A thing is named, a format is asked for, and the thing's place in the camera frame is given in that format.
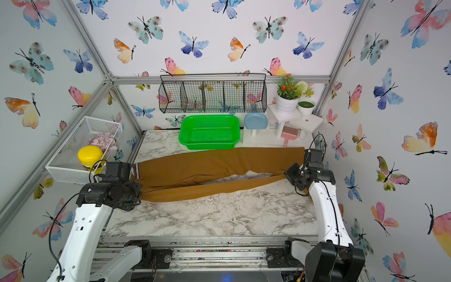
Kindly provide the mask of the brown long pants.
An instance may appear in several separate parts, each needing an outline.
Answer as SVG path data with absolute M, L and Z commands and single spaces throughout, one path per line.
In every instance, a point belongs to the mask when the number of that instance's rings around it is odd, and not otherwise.
M 304 148 L 235 148 L 182 153 L 141 162 L 141 200 L 177 202 L 258 188 L 285 178 Z

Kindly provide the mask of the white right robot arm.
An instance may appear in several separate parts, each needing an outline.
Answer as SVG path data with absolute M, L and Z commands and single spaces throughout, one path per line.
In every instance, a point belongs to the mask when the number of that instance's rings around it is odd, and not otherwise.
M 336 197 L 336 180 L 333 172 L 324 168 L 323 158 L 321 150 L 308 149 L 304 163 L 295 163 L 284 173 L 297 193 L 306 190 L 312 198 L 318 243 L 312 246 L 304 239 L 290 237 L 282 249 L 267 249 L 267 266 L 283 271 L 295 267 L 301 273 L 288 275 L 301 282 L 356 282 L 364 268 L 365 255 L 346 231 Z

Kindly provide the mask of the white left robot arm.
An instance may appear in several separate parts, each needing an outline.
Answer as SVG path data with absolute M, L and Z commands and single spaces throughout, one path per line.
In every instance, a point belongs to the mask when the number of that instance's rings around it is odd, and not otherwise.
M 135 168 L 130 163 L 109 162 L 100 181 L 91 181 L 77 195 L 74 223 L 56 258 L 50 282 L 119 282 L 131 270 L 153 268 L 156 259 L 148 240 L 131 240 L 119 255 L 100 270 L 91 271 L 93 257 L 102 231 L 115 209 L 126 212 L 140 205 L 142 185 L 131 179 Z

